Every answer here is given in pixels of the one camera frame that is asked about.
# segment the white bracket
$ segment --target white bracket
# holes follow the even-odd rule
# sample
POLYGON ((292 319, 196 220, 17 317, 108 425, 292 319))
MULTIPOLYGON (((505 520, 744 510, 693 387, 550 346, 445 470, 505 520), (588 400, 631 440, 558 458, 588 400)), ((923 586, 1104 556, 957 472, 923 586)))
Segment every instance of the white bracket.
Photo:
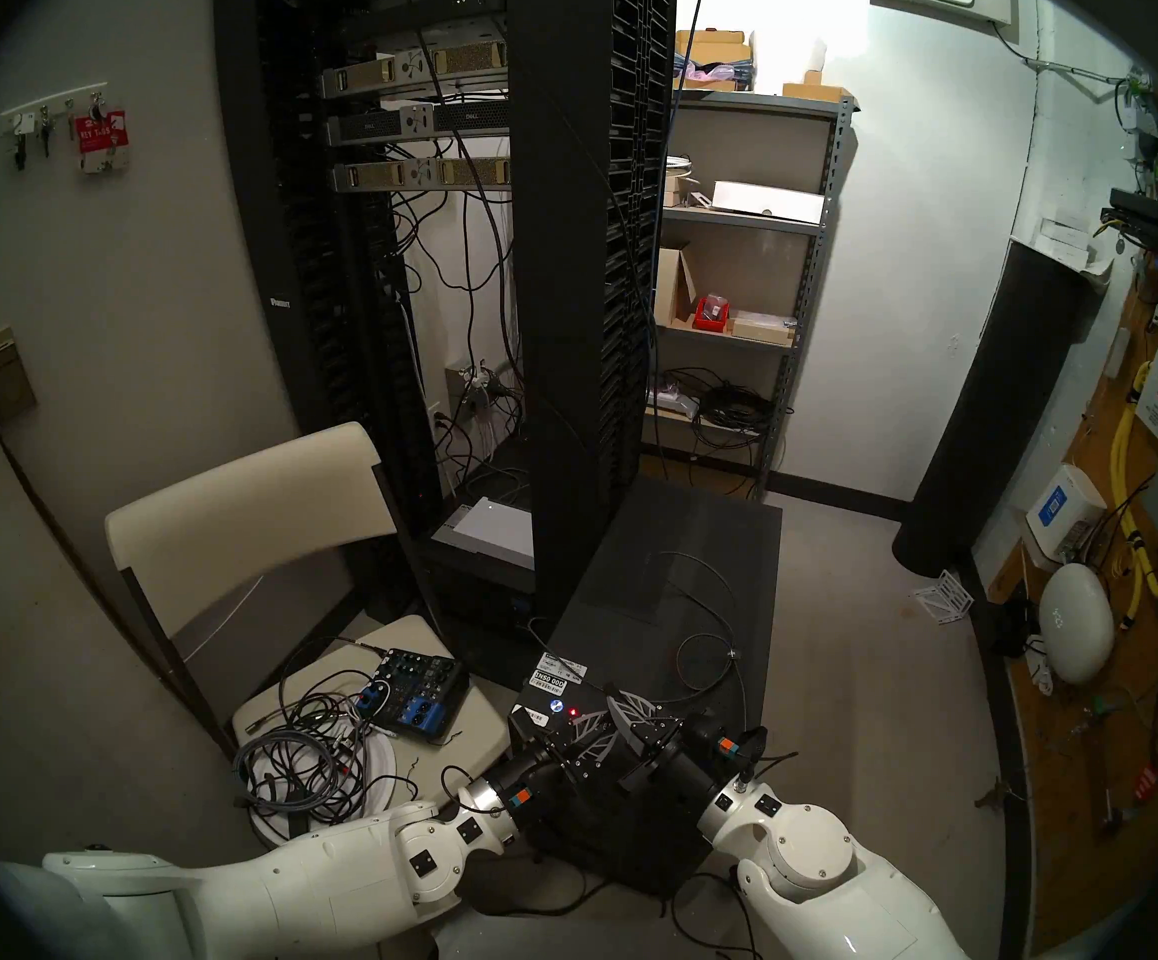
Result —
POLYGON ((56 91, 51 96, 34 98, 30 103, 22 103, 13 109, 1 110, 1 132, 7 135, 16 133, 30 133, 39 125, 41 109, 51 123, 58 123, 69 112, 73 117, 80 117, 89 112, 91 95, 105 94, 107 82, 94 82, 94 85, 69 88, 66 91, 56 91))

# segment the white chair backrest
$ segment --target white chair backrest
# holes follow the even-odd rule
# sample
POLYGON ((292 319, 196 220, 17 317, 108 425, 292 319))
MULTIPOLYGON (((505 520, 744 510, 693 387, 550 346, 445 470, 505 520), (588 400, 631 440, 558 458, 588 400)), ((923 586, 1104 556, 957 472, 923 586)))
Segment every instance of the white chair backrest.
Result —
POLYGON ((396 533, 372 470, 378 462, 359 423, 314 432, 110 513, 108 547, 173 638, 245 579, 396 533))

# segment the red tag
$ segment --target red tag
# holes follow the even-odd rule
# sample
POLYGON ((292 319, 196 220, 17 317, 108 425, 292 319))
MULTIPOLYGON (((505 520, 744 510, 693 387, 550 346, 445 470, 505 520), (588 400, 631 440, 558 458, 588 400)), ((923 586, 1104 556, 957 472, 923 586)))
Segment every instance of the red tag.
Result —
POLYGON ((1135 782, 1135 800, 1148 801, 1152 798, 1153 791, 1157 791, 1157 771, 1152 769, 1152 764, 1146 764, 1139 774, 1139 779, 1135 782))
POLYGON ((113 147, 129 147, 129 133, 125 132, 125 110, 115 109, 101 120, 93 117, 76 117, 76 141, 81 144, 81 153, 93 151, 111 151, 113 147))

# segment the chair seat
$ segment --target chair seat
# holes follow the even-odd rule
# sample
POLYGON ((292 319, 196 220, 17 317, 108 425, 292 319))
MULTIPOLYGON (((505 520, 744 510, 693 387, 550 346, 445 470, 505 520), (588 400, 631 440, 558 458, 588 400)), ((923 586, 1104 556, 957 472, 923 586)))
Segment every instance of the chair seat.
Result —
MULTIPOLYGON (((405 616, 396 622, 389 622, 387 626, 380 626, 373 632, 361 636, 359 643, 367 643, 383 650, 400 648, 412 650, 413 653, 422 654, 452 655, 422 616, 405 616)), ((336 670, 361 670, 362 673, 339 674, 317 690, 338 691, 344 695, 357 692, 361 690, 366 677, 374 673, 379 664, 378 654, 359 646, 345 645, 332 650, 331 653, 314 660, 312 665, 301 670, 295 670, 286 679, 286 688, 284 689, 286 706, 292 706, 317 681, 336 670)), ((273 686, 236 709, 232 716, 232 731, 236 735, 236 740, 245 742, 281 725, 280 716, 274 716, 264 721, 263 726, 259 726, 254 733, 245 732, 245 727, 256 719, 261 719, 278 709, 277 690, 278 687, 273 686)), ((459 716, 441 740, 441 745, 424 742, 401 733, 396 740, 391 741, 391 747, 397 755, 397 774, 401 776, 409 774, 415 784, 419 786, 420 799, 444 805, 449 799, 441 791, 441 769, 447 764, 457 764, 472 777, 478 777, 499 759, 503 752, 508 749, 507 721, 498 711, 494 711, 479 688, 470 686, 467 697, 459 709, 459 716)), ((463 784, 467 784, 467 778, 457 770, 450 770, 446 782, 450 791, 457 791, 463 784)), ((391 804, 400 805, 408 801, 409 798, 409 787, 397 782, 397 790, 391 797, 391 804)))

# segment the cardboard box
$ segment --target cardboard box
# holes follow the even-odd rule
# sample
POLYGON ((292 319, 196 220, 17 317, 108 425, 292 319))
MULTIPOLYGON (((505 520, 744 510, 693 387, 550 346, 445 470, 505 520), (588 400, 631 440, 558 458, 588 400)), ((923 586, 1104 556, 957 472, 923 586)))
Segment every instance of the cardboard box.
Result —
POLYGON ((730 318, 730 332, 735 337, 791 347, 797 335, 797 321, 791 316, 771 316, 735 310, 730 318))
POLYGON ((816 98, 821 103, 836 103, 850 89, 838 85, 823 85, 822 72, 807 72, 800 82, 784 82, 784 95, 789 98, 816 98))
MULTIPOLYGON (((676 52, 684 54, 690 42, 690 30, 680 29, 676 32, 676 52)), ((694 32, 694 44, 690 45, 690 59, 695 64, 730 64, 752 59, 752 46, 743 38, 741 29, 697 29, 694 32)), ((712 91, 736 91, 739 85, 732 80, 720 82, 699 82, 692 78, 684 80, 687 88, 710 88, 712 91)))
POLYGON ((823 196, 746 182, 717 182, 712 192, 712 206, 728 208, 734 213, 793 219, 798 222, 819 223, 823 219, 823 196))
POLYGON ((684 251, 660 247, 659 273, 654 283, 654 322, 670 327, 674 320, 688 318, 698 296, 684 251))

